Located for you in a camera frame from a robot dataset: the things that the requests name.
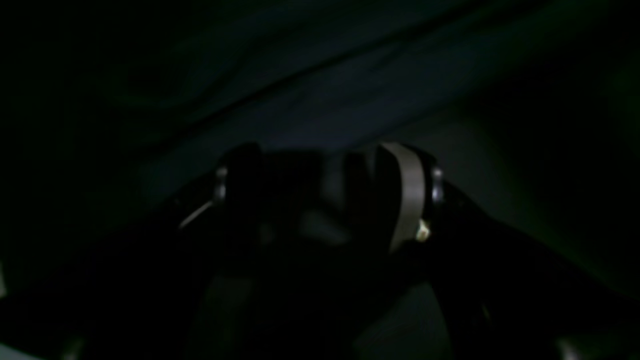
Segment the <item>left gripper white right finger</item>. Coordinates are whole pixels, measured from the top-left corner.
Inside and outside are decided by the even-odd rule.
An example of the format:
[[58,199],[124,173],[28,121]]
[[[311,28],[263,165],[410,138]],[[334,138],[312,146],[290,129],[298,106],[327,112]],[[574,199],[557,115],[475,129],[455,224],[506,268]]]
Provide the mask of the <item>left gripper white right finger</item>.
[[390,255],[431,239],[444,203],[444,174],[430,153],[400,142],[375,148],[378,232]]

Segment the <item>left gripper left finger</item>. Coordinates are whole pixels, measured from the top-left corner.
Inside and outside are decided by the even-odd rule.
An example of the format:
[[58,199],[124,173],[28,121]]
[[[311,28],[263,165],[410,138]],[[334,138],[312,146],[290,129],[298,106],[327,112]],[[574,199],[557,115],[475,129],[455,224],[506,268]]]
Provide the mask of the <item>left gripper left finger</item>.
[[239,291],[218,285],[258,241],[266,157],[256,143],[228,151],[144,221],[123,231],[103,306],[102,360],[183,360],[224,321],[220,301]]

